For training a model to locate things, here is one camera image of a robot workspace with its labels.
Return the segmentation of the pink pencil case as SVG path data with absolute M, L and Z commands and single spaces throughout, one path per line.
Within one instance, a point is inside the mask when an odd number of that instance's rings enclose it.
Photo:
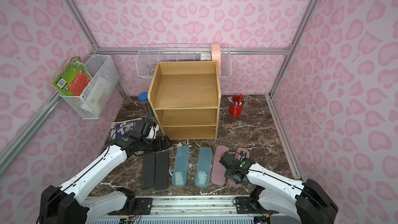
M 242 158 L 249 158 L 250 157 L 250 151 L 245 149 L 245 148 L 238 148 L 236 153 L 235 153 L 235 159 L 238 160 L 242 160 Z M 241 187 L 241 184 L 236 183 L 234 180 L 232 179 L 228 179 L 228 183 L 230 186 L 234 187 L 234 188 L 239 188 Z
M 226 182 L 226 177 L 225 177 L 226 169 L 220 163 L 220 160 L 222 155 L 228 151 L 229 148 L 227 146 L 219 145 L 216 148 L 214 163 L 212 166 L 212 172 L 210 177 L 211 182 L 215 185 L 223 186 Z

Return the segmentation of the black pencil case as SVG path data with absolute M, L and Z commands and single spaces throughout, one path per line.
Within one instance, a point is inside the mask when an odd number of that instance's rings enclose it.
M 155 160 L 156 160 L 156 153 L 151 152 L 143 157 L 143 164 L 142 164 L 142 189 L 149 189 L 154 187 L 154 180 L 155 180 Z
M 155 158 L 154 189 L 164 190 L 169 187 L 169 152 L 160 151 Z

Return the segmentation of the teal pencil case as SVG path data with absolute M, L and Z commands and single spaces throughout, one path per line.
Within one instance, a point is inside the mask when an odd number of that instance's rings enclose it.
M 180 146 L 177 149 L 172 183 L 174 186 L 184 186 L 187 182 L 190 148 Z
M 195 185 L 201 188 L 207 188 L 209 186 L 210 171 L 212 161 L 212 149 L 208 147 L 202 147 L 200 149 L 197 172 L 195 175 Z

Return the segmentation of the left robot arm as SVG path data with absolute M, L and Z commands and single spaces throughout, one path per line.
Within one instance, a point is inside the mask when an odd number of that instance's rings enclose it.
M 87 224 L 109 213 L 141 215 L 135 193 L 118 188 L 89 200 L 92 190 L 131 156 L 167 150 L 168 136 L 158 136 L 156 123 L 138 120 L 132 130 L 110 141 L 108 148 L 77 175 L 58 187 L 48 186 L 41 194 L 38 224 Z

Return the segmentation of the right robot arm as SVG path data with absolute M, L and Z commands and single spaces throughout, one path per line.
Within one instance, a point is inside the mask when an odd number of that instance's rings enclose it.
M 251 194 L 263 209 L 276 211 L 303 224 L 333 224 L 337 205 L 312 179 L 294 180 L 274 173 L 251 158 L 235 158 L 230 151 L 222 154 L 220 164 L 225 176 L 242 185 L 253 184 Z

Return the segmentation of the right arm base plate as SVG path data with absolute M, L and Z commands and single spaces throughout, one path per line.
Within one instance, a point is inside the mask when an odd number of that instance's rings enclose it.
M 233 204 L 238 214 L 273 214 L 274 211 L 263 208 L 260 203 L 251 197 L 235 197 Z

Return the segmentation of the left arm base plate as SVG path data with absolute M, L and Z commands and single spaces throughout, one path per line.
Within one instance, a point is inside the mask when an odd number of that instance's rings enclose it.
M 126 205 L 118 211 L 108 213 L 110 216 L 136 216 L 150 215 L 153 198 L 134 198 L 127 201 Z

